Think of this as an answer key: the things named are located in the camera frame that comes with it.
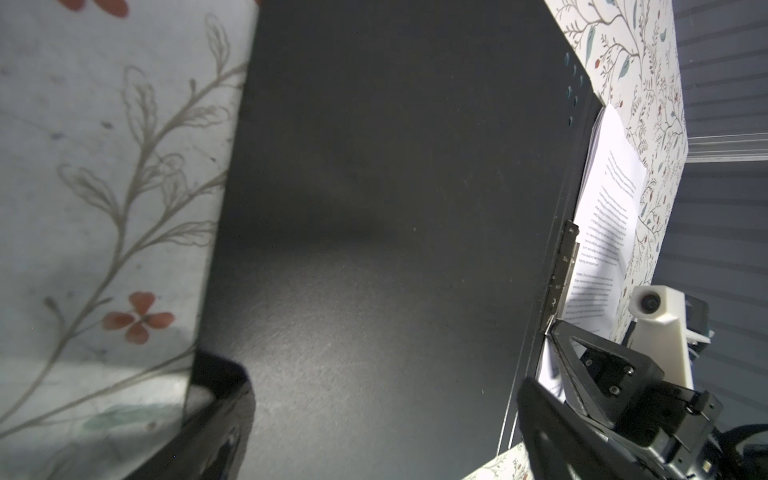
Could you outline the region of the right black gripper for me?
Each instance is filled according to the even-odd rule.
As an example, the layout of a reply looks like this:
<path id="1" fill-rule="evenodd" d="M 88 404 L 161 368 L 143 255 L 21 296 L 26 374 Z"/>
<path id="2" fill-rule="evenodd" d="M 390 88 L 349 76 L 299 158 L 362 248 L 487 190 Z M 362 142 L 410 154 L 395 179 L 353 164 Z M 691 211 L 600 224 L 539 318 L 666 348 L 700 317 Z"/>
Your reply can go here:
<path id="1" fill-rule="evenodd" d="M 722 403 L 710 392 L 661 382 L 647 355 L 556 320 L 548 339 L 566 403 L 614 429 L 617 441 L 658 479 L 765 479 L 767 445 L 751 439 L 766 424 L 721 431 Z"/>

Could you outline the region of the teal black clip folder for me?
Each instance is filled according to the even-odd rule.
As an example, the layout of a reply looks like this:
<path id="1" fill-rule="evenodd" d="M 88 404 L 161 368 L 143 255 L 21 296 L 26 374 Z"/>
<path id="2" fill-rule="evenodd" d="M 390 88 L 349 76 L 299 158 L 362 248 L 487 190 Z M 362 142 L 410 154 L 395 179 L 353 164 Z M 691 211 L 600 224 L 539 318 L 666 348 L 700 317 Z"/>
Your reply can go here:
<path id="1" fill-rule="evenodd" d="M 267 1 L 199 334 L 243 479 L 461 479 L 515 438 L 600 103 L 542 1 Z"/>

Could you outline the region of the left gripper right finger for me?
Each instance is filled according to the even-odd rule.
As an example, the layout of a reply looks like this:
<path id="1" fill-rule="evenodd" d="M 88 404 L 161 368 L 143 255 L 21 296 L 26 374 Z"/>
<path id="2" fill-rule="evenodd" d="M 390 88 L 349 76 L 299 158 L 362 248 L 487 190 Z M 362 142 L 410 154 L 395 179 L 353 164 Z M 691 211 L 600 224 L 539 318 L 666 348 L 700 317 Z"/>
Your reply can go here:
<path id="1" fill-rule="evenodd" d="M 537 479 L 649 479 L 650 473 L 606 444 L 574 410 L 536 379 L 518 392 L 520 427 Z"/>

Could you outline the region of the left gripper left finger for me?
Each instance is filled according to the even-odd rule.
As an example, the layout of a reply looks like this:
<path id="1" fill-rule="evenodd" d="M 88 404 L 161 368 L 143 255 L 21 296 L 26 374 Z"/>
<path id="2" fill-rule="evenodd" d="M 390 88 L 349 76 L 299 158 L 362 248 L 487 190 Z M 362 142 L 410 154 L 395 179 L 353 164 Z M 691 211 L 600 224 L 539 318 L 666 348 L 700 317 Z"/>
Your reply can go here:
<path id="1" fill-rule="evenodd" d="M 245 368 L 205 350 L 195 354 L 193 387 L 211 398 L 184 419 L 180 432 L 129 479 L 235 479 L 252 431 L 256 399 Z"/>

